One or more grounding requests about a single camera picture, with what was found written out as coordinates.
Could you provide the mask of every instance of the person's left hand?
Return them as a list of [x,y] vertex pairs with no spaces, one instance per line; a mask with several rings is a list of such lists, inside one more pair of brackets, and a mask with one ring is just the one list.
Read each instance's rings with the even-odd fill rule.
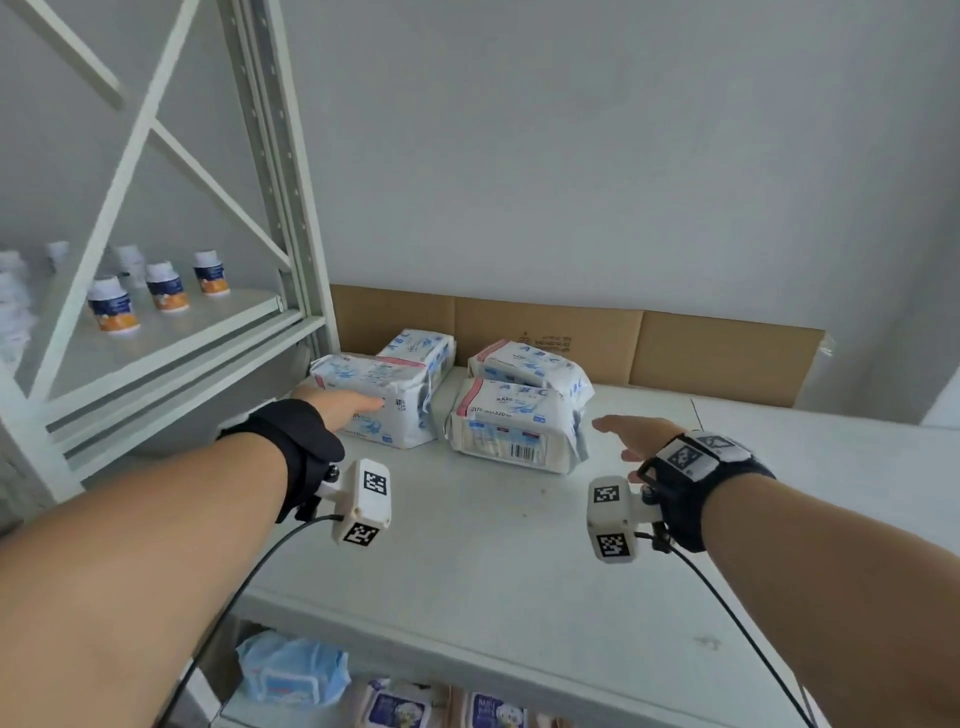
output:
[[295,400],[310,402],[330,432],[346,425],[358,412],[374,412],[383,406],[380,397],[368,397],[346,389],[320,389],[312,384],[301,384],[290,395]]

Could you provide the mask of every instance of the person's left arm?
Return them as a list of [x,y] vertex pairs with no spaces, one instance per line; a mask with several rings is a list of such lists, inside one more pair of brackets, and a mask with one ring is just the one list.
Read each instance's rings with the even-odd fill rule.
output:
[[[331,431],[383,402],[301,389]],[[240,432],[124,473],[0,545],[0,725],[150,726],[286,495]]]

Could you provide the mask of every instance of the forearm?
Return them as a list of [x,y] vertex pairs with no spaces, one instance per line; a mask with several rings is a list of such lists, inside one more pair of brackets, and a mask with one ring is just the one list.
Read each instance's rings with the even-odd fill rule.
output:
[[286,474],[269,441],[232,435],[123,475],[0,548],[5,725],[149,725],[266,540]]
[[960,720],[956,556],[760,475],[718,488],[702,528],[834,728]]

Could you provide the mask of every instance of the light blue plastic package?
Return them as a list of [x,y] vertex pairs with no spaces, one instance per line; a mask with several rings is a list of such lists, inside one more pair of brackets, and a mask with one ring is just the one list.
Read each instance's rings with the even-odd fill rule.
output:
[[347,653],[269,630],[237,647],[244,691],[258,703],[330,705],[350,684]]

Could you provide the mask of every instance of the metal shelf frame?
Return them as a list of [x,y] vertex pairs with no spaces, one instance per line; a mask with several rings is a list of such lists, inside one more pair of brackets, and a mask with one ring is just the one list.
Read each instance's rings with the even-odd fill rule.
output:
[[[340,349],[279,2],[217,0],[269,230],[157,118],[200,1],[180,1],[85,244],[71,246],[15,376],[0,373],[0,499],[26,520],[78,495],[84,478],[298,342],[314,355]],[[120,109],[130,101],[122,74],[44,0],[5,2],[108,104]],[[128,347],[132,355],[114,347],[104,375],[76,377],[71,352],[89,353],[83,337],[102,336],[82,319],[86,290],[148,143],[266,248],[280,290],[235,291],[249,295],[221,306],[222,315],[212,303],[206,318],[198,310],[179,328],[157,325],[151,334],[144,326],[136,336],[153,338]]]

